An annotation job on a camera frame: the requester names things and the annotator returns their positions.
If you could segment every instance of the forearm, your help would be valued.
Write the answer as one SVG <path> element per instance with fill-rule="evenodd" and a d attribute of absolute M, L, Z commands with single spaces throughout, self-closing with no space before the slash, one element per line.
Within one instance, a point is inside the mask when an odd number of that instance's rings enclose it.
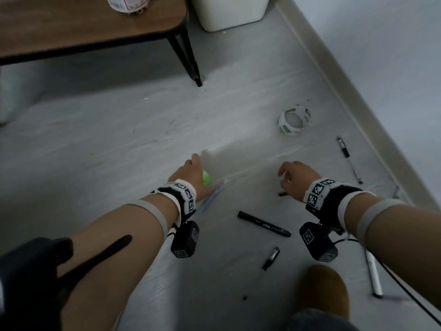
<path fill-rule="evenodd" d="M 345 224 L 357 236 L 357 224 L 363 213 L 382 200 L 363 193 L 348 204 Z M 407 205 L 396 205 L 382 211 L 367 229 L 365 242 L 386 266 L 441 308 L 441 217 Z"/>
<path fill-rule="evenodd" d="M 161 194 L 143 200 L 164 215 L 168 228 L 176 221 L 176 205 Z M 75 287 L 62 311 L 64 330 L 109 330 L 130 294 L 154 261 L 163 242 L 163 230 L 149 211 L 123 205 L 94 221 L 72 237 L 74 256 L 58 268 L 59 276 L 97 255 L 124 235 L 132 242 L 93 268 Z"/>

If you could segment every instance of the wall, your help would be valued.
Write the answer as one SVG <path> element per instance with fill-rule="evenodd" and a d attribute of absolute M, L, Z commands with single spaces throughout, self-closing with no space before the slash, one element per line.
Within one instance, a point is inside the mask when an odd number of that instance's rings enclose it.
<path fill-rule="evenodd" d="M 441 204 L 441 0 L 294 0 Z"/>

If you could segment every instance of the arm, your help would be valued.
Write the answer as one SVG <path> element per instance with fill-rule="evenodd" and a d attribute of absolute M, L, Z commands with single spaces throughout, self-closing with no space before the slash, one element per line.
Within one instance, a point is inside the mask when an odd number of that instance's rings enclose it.
<path fill-rule="evenodd" d="M 198 200 L 212 192 L 211 187 L 202 183 L 202 168 L 197 154 L 187 160 L 168 181 L 177 179 L 191 183 Z M 157 206 L 170 229 L 179 214 L 174 202 L 162 194 L 151 194 L 142 199 Z M 93 268 L 76 285 L 62 310 L 63 330 L 111 330 L 163 242 L 162 228 L 156 217 L 135 205 L 123 205 L 110 211 L 83 232 L 71 237 L 74 256 L 58 267 L 59 276 L 127 234 L 132 235 L 132 242 Z"/>
<path fill-rule="evenodd" d="M 311 167 L 295 161 L 284 162 L 279 169 L 282 188 L 295 200 L 302 201 L 311 183 L 320 175 Z M 364 212 L 383 200 L 363 193 L 348 204 L 345 224 L 357 236 L 357 225 Z M 396 205 L 382 211 L 366 232 L 366 246 L 406 283 L 441 309 L 441 216 L 408 205 Z"/>

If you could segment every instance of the baseboard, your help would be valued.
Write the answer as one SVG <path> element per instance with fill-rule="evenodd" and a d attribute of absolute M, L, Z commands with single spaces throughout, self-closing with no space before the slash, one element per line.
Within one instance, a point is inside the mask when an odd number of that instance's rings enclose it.
<path fill-rule="evenodd" d="M 275 0 L 276 8 L 316 64 L 351 118 L 410 204 L 440 213 L 432 194 L 421 182 L 339 63 L 293 0 Z"/>

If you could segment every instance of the black marker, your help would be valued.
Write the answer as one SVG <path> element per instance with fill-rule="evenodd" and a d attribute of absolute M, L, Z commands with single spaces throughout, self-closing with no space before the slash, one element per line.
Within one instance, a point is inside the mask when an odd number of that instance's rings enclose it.
<path fill-rule="evenodd" d="M 349 155 L 349 151 L 348 148 L 346 147 L 345 142 L 343 141 L 343 139 L 341 137 L 337 137 L 337 141 L 338 144 L 340 145 L 340 149 L 343 152 L 343 154 L 345 155 L 345 158 L 349 161 L 349 164 L 352 168 L 352 171 L 354 172 L 354 174 L 357 177 L 357 180 L 359 181 L 359 184 L 363 184 L 363 180 L 361 180 L 361 175 L 360 173 L 358 173 L 358 171 L 356 170 L 356 168 L 354 167 L 354 164 L 351 161 L 351 156 Z"/>
<path fill-rule="evenodd" d="M 280 249 L 276 246 L 276 248 L 274 249 L 273 254 L 269 257 L 269 259 L 267 259 L 267 261 L 265 261 L 265 263 L 262 266 L 262 269 L 264 271 L 266 271 L 268 269 L 269 266 L 271 266 L 274 262 L 274 260 L 276 260 L 277 256 L 280 253 Z"/>
<path fill-rule="evenodd" d="M 275 226 L 274 224 L 262 221 L 261 219 L 251 216 L 243 211 L 239 211 L 237 214 L 237 217 L 240 219 L 244 219 L 245 221 L 257 224 L 258 226 L 261 226 L 263 228 L 266 228 L 270 231 L 275 232 L 276 234 L 280 234 L 283 237 L 291 237 L 291 233 L 283 228 L 279 228 L 278 226 Z"/>

